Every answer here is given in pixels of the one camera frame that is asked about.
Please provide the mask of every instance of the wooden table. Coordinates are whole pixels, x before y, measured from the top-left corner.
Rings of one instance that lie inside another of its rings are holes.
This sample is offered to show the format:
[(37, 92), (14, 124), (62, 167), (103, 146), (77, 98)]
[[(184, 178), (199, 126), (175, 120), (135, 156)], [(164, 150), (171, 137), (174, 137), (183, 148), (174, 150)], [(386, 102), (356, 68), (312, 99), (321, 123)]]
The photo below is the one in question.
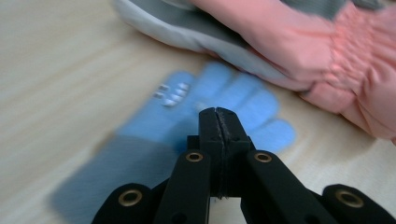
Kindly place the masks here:
[[(172, 71), (208, 56), (123, 23), (107, 1), (0, 3), (0, 223), (65, 223), (49, 196), (95, 155)], [(396, 216), (396, 148), (268, 85), (297, 132), (279, 157), (307, 188), (356, 187)], [(243, 223), (237, 200), (211, 223)]]

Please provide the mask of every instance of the fabric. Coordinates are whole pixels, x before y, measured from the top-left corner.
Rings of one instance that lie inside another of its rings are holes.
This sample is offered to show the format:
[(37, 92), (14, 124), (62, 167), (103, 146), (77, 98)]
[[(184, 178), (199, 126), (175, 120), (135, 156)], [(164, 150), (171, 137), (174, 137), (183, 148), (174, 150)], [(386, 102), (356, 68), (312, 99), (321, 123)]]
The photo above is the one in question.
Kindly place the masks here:
[(328, 21), (277, 0), (191, 2), (286, 75), (268, 81), (304, 91), (308, 102), (373, 136), (396, 139), (396, 6), (368, 11), (347, 3)]
[(52, 208), (68, 223), (91, 223), (114, 189), (162, 183), (186, 149), (187, 135), (198, 134), (198, 113), (212, 106), (235, 112), (257, 149), (278, 152), (295, 138), (289, 123), (276, 117), (277, 100), (258, 78), (233, 74), (221, 63), (209, 63), (198, 77), (175, 72), (52, 194)]

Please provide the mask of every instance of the light wood surface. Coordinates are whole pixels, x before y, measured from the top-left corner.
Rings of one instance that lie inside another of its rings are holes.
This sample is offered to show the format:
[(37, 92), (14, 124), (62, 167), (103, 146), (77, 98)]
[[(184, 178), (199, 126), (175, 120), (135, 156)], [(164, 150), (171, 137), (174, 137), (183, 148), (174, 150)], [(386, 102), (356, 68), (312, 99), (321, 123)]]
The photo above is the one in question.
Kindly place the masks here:
[[(161, 81), (212, 60), (123, 23), (107, 1), (0, 3), (0, 223), (65, 223), (49, 195), (95, 155)], [(297, 140), (279, 154), (309, 189), (355, 187), (396, 217), (396, 148), (268, 85)], [(216, 201), (211, 223), (243, 223)]]

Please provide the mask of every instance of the pink glove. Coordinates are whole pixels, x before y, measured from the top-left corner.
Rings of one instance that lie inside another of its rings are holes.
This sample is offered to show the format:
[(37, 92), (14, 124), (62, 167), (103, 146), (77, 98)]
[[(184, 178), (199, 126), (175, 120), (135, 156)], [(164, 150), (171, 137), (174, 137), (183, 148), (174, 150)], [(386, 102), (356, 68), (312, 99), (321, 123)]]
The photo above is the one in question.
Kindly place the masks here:
[(278, 0), (191, 0), (287, 78), (267, 79), (396, 143), (396, 7), (347, 3), (335, 21)]

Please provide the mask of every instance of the pink mitten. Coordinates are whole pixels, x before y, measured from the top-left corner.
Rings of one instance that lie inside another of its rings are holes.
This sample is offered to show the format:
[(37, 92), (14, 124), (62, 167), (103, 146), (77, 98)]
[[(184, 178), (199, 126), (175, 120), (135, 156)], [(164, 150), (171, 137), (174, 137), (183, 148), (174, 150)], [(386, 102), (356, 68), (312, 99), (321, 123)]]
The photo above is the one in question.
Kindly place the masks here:
[(306, 101), (396, 143), (396, 7), (347, 3), (327, 21), (278, 0), (191, 2), (285, 74), (267, 81), (303, 91)]

